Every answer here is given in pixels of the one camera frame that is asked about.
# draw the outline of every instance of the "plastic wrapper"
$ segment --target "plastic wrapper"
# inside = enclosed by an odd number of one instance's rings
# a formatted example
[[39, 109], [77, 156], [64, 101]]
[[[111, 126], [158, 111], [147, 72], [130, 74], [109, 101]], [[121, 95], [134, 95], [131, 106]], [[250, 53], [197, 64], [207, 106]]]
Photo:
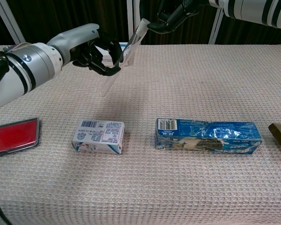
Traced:
[[[122, 52], [121, 57], [119, 60], [115, 63], [115, 66], [121, 67], [123, 69], [123, 65], [125, 62], [127, 62], [131, 56], [135, 53], [135, 50], [137, 46], [141, 43], [141, 40], [144, 38], [144, 36], [147, 33], [147, 25], [150, 22], [146, 19], [142, 19], [139, 26], [133, 33], [132, 37], [130, 38], [129, 42], [127, 43], [125, 49]], [[116, 81], [117, 77], [120, 75], [121, 71], [113, 76], [108, 77], [105, 82], [103, 83], [101, 87], [101, 96], [104, 97], [106, 93], [109, 91], [113, 83]]]
[[252, 154], [261, 143], [252, 122], [157, 119], [155, 125], [156, 149]]

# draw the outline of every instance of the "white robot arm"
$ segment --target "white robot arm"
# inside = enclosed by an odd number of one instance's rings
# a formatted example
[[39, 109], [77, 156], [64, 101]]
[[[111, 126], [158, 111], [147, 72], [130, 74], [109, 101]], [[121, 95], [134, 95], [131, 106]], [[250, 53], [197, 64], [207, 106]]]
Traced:
[[[150, 0], [140, 0], [140, 15], [146, 18]], [[157, 16], [163, 23], [151, 23], [156, 33], [174, 31], [186, 18], [199, 13], [199, 6], [223, 8], [231, 18], [281, 28], [281, 0], [161, 0]]]
[[24, 43], [0, 52], [0, 107], [52, 79], [71, 61], [102, 75], [116, 74], [120, 67], [105, 67], [96, 46], [107, 50], [113, 63], [122, 53], [94, 23], [60, 33], [47, 44]]

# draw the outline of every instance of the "barcode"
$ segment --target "barcode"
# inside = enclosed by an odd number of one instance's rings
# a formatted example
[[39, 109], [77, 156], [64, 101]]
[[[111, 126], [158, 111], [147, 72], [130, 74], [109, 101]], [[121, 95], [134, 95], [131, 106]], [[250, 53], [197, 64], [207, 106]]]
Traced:
[[177, 120], [159, 119], [159, 130], [177, 130]]
[[91, 120], [84, 120], [81, 124], [82, 127], [92, 127], [95, 128], [97, 126], [97, 121], [91, 121]]

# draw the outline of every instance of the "transparent plastic sheet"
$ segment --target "transparent plastic sheet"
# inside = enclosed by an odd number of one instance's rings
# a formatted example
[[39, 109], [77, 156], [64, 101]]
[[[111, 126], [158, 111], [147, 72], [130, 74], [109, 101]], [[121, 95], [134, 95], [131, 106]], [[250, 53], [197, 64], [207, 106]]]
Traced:
[[[135, 53], [135, 50], [137, 49], [137, 46], [141, 43], [141, 40], [145, 37], [147, 30], [148, 30], [147, 25], [149, 23], [150, 22], [146, 19], [141, 20], [139, 26], [133, 33], [132, 37], [130, 38], [129, 42], [127, 43], [125, 49], [122, 52], [121, 57], [116, 62], [115, 66], [119, 66], [119, 67], [121, 67], [121, 69], [123, 69], [124, 63], [127, 62], [131, 58], [131, 56], [133, 56], [133, 54]], [[111, 88], [113, 83], [116, 81], [116, 79], [120, 73], [121, 72], [119, 72], [113, 76], [110, 76], [105, 80], [105, 82], [103, 83], [101, 90], [100, 90], [101, 97], [104, 97], [107, 94], [107, 92], [109, 91], [109, 89]]]

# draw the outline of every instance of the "white and blue carton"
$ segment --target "white and blue carton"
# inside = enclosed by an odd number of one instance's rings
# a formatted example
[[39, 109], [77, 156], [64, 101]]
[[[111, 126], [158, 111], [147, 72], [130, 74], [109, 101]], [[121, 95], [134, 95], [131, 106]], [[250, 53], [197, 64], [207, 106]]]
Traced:
[[80, 120], [72, 145], [77, 151], [121, 154], [125, 125], [106, 120]]
[[253, 122], [157, 119], [155, 125], [156, 149], [252, 154], [261, 143]]

